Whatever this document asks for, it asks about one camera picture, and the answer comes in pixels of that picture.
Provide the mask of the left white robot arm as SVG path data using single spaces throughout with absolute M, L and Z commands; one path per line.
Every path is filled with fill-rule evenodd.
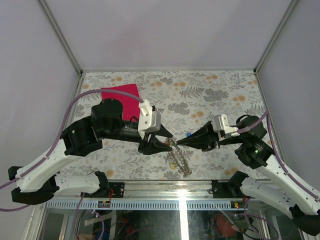
M 38 205 L 56 196 L 80 195 L 86 198 L 111 198 L 113 189 L 104 172 L 85 176 L 65 176 L 60 170 L 103 147 L 103 140 L 117 140 L 138 144 L 138 152 L 153 155 L 170 152 L 172 148 L 158 140 L 158 136 L 173 135 L 161 124 L 161 115 L 148 101 L 140 103 L 139 117 L 123 120 L 123 105 L 107 98 L 91 108 L 91 114 L 64 129 L 48 150 L 32 163 L 8 169 L 10 180 L 17 179 L 11 191 L 14 203 Z

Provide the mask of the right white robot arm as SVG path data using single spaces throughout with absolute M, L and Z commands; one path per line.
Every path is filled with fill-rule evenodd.
M 263 119 L 270 119 L 267 112 L 261 117 L 242 115 L 234 125 L 229 125 L 228 117 L 218 114 L 176 144 L 203 152 L 238 144 L 234 151 L 237 158 L 245 166 L 266 176 L 278 189 L 237 171 L 223 183 L 225 189 L 222 192 L 236 198 L 247 196 L 260 200 L 285 214 L 301 231 L 317 236 L 320 233 L 320 192 L 286 166 L 276 150 L 264 142 L 270 128 L 264 127 Z

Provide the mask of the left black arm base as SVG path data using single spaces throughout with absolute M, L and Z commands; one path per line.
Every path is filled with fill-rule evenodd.
M 105 199 L 122 199 L 125 193 L 124 182 L 110 182 L 109 187 L 102 191 L 100 198 Z

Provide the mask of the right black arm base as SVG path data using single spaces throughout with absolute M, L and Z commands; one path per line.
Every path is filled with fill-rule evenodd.
M 243 198 L 245 195 L 241 192 L 240 187 L 242 186 L 242 182 L 248 177 L 248 174 L 237 171 L 227 182 L 211 180 L 211 188 L 208 190 L 208 193 L 215 199 Z

